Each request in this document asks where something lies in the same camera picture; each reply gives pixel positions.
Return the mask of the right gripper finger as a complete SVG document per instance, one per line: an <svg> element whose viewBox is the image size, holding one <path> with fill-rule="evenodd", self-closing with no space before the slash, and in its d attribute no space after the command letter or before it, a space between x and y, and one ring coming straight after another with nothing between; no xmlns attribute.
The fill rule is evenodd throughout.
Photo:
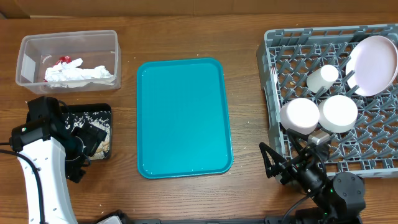
<svg viewBox="0 0 398 224"><path fill-rule="evenodd" d="M308 141L308 135L299 133L293 129L287 129L286 135L295 149L303 149L303 146L300 144L300 140L304 140L305 142Z"/></svg>
<svg viewBox="0 0 398 224"><path fill-rule="evenodd" d="M264 160L266 176L269 179L271 177L277 177L278 175L282 178L287 177L285 170L285 163L287 160L264 142L259 143L259 148Z"/></svg>

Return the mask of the white bowl with peanuts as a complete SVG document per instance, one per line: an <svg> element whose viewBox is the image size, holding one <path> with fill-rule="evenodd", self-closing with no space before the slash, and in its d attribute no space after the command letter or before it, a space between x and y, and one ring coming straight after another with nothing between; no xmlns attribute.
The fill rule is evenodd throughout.
<svg viewBox="0 0 398 224"><path fill-rule="evenodd" d="M284 129L292 129L304 135L315 130L319 118L317 105L306 98L296 98L280 109L280 122Z"/></svg>

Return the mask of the white bowl with rice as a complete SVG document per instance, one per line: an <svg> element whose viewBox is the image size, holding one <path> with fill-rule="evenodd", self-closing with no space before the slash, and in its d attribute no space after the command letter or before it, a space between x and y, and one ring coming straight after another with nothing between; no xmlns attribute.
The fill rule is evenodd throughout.
<svg viewBox="0 0 398 224"><path fill-rule="evenodd" d="M356 103L347 96L335 95L323 100L319 105L320 125L333 133L345 133L354 128L358 117Z"/></svg>

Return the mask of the white upturned cup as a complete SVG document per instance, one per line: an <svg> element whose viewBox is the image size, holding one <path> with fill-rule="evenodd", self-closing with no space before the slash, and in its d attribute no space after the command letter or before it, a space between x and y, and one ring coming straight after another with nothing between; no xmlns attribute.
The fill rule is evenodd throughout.
<svg viewBox="0 0 398 224"><path fill-rule="evenodd" d="M338 69L332 65L324 65L307 77L307 87L317 93L321 87L329 89L337 78Z"/></svg>

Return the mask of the white napkin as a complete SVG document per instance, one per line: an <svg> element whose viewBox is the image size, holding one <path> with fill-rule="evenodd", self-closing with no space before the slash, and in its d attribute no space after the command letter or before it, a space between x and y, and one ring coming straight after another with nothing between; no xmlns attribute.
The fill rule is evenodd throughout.
<svg viewBox="0 0 398 224"><path fill-rule="evenodd" d="M60 63L45 71L44 82L51 87L77 88L89 83L114 85L116 76L111 74L104 65L95 68L80 68L83 59L78 58L70 63Z"/></svg>

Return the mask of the red snack wrapper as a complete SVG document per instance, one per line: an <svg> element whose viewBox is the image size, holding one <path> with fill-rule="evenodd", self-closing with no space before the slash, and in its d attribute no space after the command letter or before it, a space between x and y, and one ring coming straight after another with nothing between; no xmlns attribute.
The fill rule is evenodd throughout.
<svg viewBox="0 0 398 224"><path fill-rule="evenodd" d="M64 56L60 57L59 60L55 63L55 65L58 65L60 63L70 63L72 60L69 56Z"/></svg>

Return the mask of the white round plate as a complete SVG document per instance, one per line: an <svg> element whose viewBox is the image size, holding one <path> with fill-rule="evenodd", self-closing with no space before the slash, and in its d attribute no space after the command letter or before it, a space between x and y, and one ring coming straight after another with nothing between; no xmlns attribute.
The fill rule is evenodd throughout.
<svg viewBox="0 0 398 224"><path fill-rule="evenodd" d="M387 37L375 35L362 40L350 53L346 73L357 95L373 96L389 87L397 76L397 47Z"/></svg>

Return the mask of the white plastic fork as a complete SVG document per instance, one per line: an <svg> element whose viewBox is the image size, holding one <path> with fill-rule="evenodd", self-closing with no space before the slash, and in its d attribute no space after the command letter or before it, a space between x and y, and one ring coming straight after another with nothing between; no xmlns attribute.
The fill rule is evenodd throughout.
<svg viewBox="0 0 398 224"><path fill-rule="evenodd" d="M270 74L273 77L273 81L274 81L274 85L275 87L277 87L277 83L278 83L278 73L277 73L277 69L275 67L272 67L270 69Z"/></svg>

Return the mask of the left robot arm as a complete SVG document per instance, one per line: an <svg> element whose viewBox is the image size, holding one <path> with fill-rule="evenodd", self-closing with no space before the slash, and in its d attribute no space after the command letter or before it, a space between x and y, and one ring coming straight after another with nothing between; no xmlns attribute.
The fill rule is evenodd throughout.
<svg viewBox="0 0 398 224"><path fill-rule="evenodd" d="M28 221L76 223L67 181L81 180L107 133L89 123L67 128L56 98L41 96L27 105L27 122L12 130L9 142L24 174Z"/></svg>

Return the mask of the black waste tray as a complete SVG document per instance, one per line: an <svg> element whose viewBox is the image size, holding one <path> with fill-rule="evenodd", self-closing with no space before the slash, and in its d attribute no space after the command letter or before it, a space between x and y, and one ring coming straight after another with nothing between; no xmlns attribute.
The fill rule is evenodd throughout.
<svg viewBox="0 0 398 224"><path fill-rule="evenodd" d="M112 138L112 112L110 105L106 103L88 105L61 106L68 131L73 128L81 128L88 123L107 132L105 140L99 145L91 160L107 160L111 157Z"/></svg>

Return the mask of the grey dishwasher rack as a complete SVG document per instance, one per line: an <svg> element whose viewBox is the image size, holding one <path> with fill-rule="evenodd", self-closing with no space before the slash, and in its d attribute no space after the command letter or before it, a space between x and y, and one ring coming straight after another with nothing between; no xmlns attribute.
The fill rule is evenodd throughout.
<svg viewBox="0 0 398 224"><path fill-rule="evenodd" d="M356 103L358 117L353 129L332 135L330 158L325 164L328 175L348 171L362 177L397 176L397 83L374 96L357 95L358 87L347 84L353 75L346 73L351 51L374 35L397 42L397 25L271 29L264 34L257 63L273 149L286 159L296 155L280 122L282 105L299 97L318 104L330 96L344 95ZM338 69L338 78L329 89L313 93L306 79L327 64ZM272 67L277 69L277 87L270 74Z"/></svg>

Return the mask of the spilled rice pile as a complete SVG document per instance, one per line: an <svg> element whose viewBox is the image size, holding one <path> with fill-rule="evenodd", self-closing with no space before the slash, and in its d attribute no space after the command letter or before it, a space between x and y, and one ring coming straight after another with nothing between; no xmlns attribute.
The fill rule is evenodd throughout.
<svg viewBox="0 0 398 224"><path fill-rule="evenodd" d="M107 132L105 141L109 141L109 151L94 154L90 157L91 160L108 159L111 154L111 112L110 111L95 111L95 112L74 112L71 114L64 113L66 129L72 131L73 128L81 128L85 123L90 123L97 128Z"/></svg>

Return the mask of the teal serving tray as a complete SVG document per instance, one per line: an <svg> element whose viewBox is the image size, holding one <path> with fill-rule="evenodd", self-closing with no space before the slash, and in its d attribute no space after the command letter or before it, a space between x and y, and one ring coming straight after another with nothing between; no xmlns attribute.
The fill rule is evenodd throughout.
<svg viewBox="0 0 398 224"><path fill-rule="evenodd" d="M137 169L147 179L227 172L233 147L214 58L143 63L136 75Z"/></svg>

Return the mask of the clear plastic bin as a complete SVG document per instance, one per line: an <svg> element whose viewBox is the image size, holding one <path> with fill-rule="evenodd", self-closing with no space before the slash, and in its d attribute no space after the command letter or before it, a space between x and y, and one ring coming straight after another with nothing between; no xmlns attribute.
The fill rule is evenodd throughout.
<svg viewBox="0 0 398 224"><path fill-rule="evenodd" d="M107 77L51 81L45 72L60 61L82 59L78 68L102 69ZM121 87L121 49L114 30L89 30L28 35L23 38L16 67L16 83L38 95Z"/></svg>

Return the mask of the cardboard backdrop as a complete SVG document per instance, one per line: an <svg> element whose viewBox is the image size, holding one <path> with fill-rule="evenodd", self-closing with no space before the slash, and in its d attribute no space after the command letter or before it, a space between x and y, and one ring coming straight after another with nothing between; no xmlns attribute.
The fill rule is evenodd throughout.
<svg viewBox="0 0 398 224"><path fill-rule="evenodd" d="M6 18L397 12L397 0L1 0Z"/></svg>

